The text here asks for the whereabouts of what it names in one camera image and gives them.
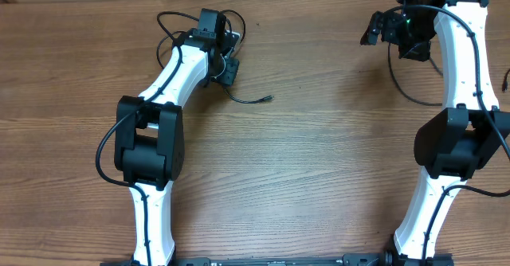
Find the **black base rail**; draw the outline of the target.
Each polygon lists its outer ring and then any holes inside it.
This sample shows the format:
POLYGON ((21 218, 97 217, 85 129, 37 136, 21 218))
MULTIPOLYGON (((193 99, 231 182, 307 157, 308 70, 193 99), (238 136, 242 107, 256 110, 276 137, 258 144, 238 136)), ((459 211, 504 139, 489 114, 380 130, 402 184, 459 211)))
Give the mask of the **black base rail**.
POLYGON ((344 254, 341 257, 328 258, 266 258, 266 259, 235 259, 211 260, 209 258, 176 259, 169 262, 170 266, 454 266, 451 255, 440 255, 421 260, 397 257, 390 252, 344 254))

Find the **black usb cable short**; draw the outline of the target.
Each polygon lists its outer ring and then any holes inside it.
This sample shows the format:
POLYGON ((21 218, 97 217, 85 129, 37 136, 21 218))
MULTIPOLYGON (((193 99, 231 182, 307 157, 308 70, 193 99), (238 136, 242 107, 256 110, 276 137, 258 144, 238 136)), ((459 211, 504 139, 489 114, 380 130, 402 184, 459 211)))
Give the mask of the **black usb cable short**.
MULTIPOLYGON (((237 17, 240 18, 241 20, 241 23, 242 23, 242 35, 241 35, 241 39, 240 39, 240 44, 242 44, 242 42, 245 40, 245 35, 246 35, 246 23, 245 23, 245 19, 242 17, 242 15, 240 15, 236 10, 221 10, 220 13, 232 13, 232 14, 235 14, 237 17)), ((163 44, 163 42, 170 38, 172 41, 175 40, 175 38, 173 37, 176 33, 185 33, 185 31, 182 31, 182 30, 178 30, 178 31, 174 31, 173 33, 170 33, 170 31, 167 30, 167 27, 161 22, 161 17, 164 16, 164 15, 175 15, 175 16, 180 16, 180 17, 184 17, 184 18, 189 18, 191 20, 194 20, 194 21, 197 21, 198 22, 198 18, 196 18, 195 16, 193 15, 189 15, 189 14, 185 14, 185 13, 182 13, 182 12, 178 12, 178 11, 162 11, 160 13, 158 13, 156 15, 156 21, 158 22, 160 28, 167 34, 157 45, 156 47, 156 60, 160 66, 160 68, 163 70, 164 69, 164 65, 162 63, 162 61, 160 60, 160 54, 159 54, 159 51, 160 51, 160 48, 161 48, 161 45, 163 44)), ((237 102, 237 103, 240 103, 240 104, 260 104, 260 103, 266 103, 266 102, 269 102, 271 100, 274 99, 274 96, 270 95, 270 96, 265 96, 265 97, 262 97, 260 99, 257 99, 257 100, 241 100, 241 99, 238 99, 237 97, 233 96, 230 91, 227 89, 227 87, 223 86, 222 87, 225 94, 234 102, 237 102)))

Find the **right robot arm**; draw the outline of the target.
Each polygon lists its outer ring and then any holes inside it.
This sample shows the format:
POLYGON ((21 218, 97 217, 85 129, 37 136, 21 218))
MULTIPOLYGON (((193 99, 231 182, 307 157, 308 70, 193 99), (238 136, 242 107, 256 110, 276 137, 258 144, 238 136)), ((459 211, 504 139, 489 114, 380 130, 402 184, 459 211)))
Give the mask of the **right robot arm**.
POLYGON ((427 61, 437 39, 444 95, 440 111, 417 132, 418 184, 406 215, 380 254, 347 254, 346 265, 451 265, 435 245, 450 206, 475 171, 506 149, 509 115, 500 109, 488 71, 488 0, 397 0, 375 12, 361 37, 396 45, 402 58, 427 61))

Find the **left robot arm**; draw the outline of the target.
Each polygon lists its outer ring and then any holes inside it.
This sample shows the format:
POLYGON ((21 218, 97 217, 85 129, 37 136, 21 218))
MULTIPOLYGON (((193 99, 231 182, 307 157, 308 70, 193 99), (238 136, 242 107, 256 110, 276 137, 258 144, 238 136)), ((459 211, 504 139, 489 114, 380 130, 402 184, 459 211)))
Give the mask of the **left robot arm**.
POLYGON ((168 265, 175 254, 171 193, 184 163, 183 107, 200 84, 229 86, 239 62, 232 55, 243 36, 225 11, 202 9, 196 27, 167 33, 171 58, 138 96, 116 109, 114 164, 135 210, 136 245, 129 265, 168 265))

